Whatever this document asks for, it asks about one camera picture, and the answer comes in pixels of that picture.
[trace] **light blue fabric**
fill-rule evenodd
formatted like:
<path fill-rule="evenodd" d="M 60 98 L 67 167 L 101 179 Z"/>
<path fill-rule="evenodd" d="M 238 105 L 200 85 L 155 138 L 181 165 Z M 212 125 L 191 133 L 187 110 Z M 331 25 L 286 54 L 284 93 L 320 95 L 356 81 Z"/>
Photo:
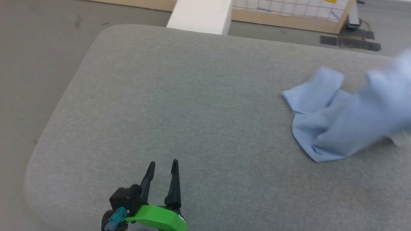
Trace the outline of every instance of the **light blue fabric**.
<path fill-rule="evenodd" d="M 343 80 L 320 67 L 309 82 L 283 92 L 293 135 L 316 162 L 349 157 L 411 127 L 411 50 L 369 71 L 368 84 L 353 95 L 339 89 Z"/>

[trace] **teal connector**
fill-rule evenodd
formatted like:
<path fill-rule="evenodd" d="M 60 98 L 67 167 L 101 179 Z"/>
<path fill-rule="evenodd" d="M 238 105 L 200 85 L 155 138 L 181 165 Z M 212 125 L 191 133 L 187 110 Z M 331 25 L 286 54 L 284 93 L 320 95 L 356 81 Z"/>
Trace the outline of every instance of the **teal connector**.
<path fill-rule="evenodd" d="M 109 222 L 104 227 L 105 231 L 115 231 L 117 226 L 124 221 L 127 216 L 127 210 L 124 207 L 118 207 L 118 209 L 111 215 Z"/>

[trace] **grid paper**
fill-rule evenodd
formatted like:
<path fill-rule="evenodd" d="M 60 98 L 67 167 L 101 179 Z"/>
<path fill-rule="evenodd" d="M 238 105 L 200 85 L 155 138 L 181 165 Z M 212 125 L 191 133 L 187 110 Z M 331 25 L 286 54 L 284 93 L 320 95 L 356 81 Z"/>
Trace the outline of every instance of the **grid paper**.
<path fill-rule="evenodd" d="M 339 22 L 349 0 L 233 0 L 233 9 Z"/>

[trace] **blue cloth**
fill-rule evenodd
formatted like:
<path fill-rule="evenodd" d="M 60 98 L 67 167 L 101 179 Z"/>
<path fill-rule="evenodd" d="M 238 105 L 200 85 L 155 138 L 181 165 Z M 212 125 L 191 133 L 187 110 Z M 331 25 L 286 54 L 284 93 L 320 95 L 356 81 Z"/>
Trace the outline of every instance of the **blue cloth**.
<path fill-rule="evenodd" d="M 343 80 L 320 67 L 309 82 L 283 92 L 293 135 L 316 162 L 349 157 L 411 127 L 411 50 L 369 71 L 368 84 L 353 95 L 339 89 Z"/>

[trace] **green plastic part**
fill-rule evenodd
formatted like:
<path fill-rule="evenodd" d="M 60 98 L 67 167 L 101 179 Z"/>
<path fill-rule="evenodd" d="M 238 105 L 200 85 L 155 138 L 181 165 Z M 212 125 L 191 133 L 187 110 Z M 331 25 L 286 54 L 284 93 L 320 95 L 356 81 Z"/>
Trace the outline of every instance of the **green plastic part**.
<path fill-rule="evenodd" d="M 136 221 L 142 225 L 163 231 L 187 231 L 187 223 L 177 213 L 158 206 L 142 206 L 134 217 L 125 221 Z"/>

